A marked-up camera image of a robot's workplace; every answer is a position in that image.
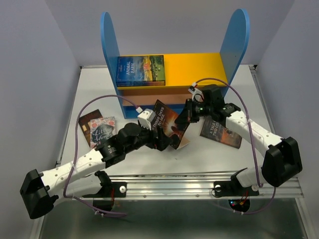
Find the Three Days to See book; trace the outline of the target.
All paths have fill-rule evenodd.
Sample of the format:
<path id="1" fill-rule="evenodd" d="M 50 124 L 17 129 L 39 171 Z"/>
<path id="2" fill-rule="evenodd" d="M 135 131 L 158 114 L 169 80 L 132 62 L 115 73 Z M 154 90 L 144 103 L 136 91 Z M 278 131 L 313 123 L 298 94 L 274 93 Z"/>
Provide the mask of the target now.
<path id="1" fill-rule="evenodd" d="M 178 113 L 173 111 L 160 100 L 156 101 L 153 111 L 155 112 L 155 117 L 152 120 L 152 128 L 157 129 L 157 127 L 160 126 L 165 135 L 172 140 L 170 145 L 174 149 L 181 149 L 189 144 L 190 141 L 184 137 L 189 124 L 175 123 Z"/>

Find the Animal Farm book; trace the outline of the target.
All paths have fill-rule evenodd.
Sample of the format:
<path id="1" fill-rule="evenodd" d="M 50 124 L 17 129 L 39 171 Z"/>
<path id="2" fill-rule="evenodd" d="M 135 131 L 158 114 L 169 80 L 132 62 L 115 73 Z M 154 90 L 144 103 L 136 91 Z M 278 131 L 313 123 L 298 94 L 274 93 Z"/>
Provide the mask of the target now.
<path id="1" fill-rule="evenodd" d="M 165 81 L 163 55 L 121 56 L 118 58 L 116 82 Z"/>

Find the Jane Eyre book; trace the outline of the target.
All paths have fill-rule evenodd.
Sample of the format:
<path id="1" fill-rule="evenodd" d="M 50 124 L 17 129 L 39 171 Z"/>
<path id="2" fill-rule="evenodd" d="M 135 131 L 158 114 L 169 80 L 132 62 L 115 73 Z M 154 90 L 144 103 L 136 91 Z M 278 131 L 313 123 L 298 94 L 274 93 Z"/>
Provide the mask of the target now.
<path id="1" fill-rule="evenodd" d="M 121 81 L 116 82 L 117 87 L 152 87 L 165 86 L 165 81 Z"/>

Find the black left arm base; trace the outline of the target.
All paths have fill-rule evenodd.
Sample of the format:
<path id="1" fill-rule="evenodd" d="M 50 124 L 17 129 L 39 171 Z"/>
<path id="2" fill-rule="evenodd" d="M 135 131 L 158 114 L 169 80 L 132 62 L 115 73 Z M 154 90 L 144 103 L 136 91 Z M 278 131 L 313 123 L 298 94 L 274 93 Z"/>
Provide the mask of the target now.
<path id="1" fill-rule="evenodd" d="M 105 217 L 124 217 L 125 213 L 111 213 L 115 198 L 125 198 L 127 191 L 127 182 L 112 182 L 105 171 L 97 171 L 90 176 L 97 179 L 97 189 L 95 193 L 85 194 L 82 198 L 93 198 L 92 206 L 98 208 L 97 214 Z"/>

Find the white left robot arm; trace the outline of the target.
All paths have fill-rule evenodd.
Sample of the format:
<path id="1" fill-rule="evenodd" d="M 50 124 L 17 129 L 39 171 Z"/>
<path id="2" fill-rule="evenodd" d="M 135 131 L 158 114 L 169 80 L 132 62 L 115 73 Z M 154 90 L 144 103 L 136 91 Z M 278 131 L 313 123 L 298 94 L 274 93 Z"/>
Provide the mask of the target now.
<path id="1" fill-rule="evenodd" d="M 128 153 L 142 146 L 163 151 L 171 143 L 172 139 L 165 135 L 160 126 L 152 130 L 131 122 L 119 130 L 117 135 L 68 164 L 43 172 L 36 169 L 29 171 L 20 189 L 29 217 L 38 219 L 48 214 L 61 199 L 80 201 L 80 197 L 67 194 L 67 187 L 89 174 L 98 179 L 94 191 L 99 196 L 110 196 L 113 199 L 116 189 L 104 169 L 123 161 Z"/>

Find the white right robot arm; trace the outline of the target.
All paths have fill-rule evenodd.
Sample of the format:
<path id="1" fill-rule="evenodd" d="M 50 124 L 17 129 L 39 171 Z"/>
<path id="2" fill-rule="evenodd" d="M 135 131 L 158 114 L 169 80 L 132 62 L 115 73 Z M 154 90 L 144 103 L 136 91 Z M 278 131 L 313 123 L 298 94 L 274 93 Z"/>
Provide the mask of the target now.
<path id="1" fill-rule="evenodd" d="M 197 83 L 189 87 L 192 97 L 187 99 L 175 123 L 177 125 L 196 123 L 200 117 L 211 117 L 223 127 L 240 135 L 252 146 L 252 152 L 259 152 L 263 163 L 254 163 L 254 168 L 237 172 L 229 182 L 234 194 L 241 194 L 247 187 L 268 183 L 279 187 L 299 174 L 303 167 L 297 141 L 271 133 L 249 118 L 247 109 L 241 110 L 233 103 L 225 103 L 217 85 L 207 85 L 201 90 Z"/>

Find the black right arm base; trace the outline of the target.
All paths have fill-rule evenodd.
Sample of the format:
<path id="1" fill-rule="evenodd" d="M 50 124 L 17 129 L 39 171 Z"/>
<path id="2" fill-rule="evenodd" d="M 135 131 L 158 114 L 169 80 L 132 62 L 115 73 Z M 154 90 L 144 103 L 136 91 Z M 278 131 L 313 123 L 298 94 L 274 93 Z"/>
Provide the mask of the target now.
<path id="1" fill-rule="evenodd" d="M 249 197 L 259 196 L 259 190 L 254 191 L 252 186 L 241 186 L 237 176 L 247 168 L 244 168 L 231 175 L 228 181 L 215 181 L 214 187 L 211 189 L 211 195 L 215 198 L 231 197 L 228 204 L 235 213 L 245 214 L 250 209 Z"/>

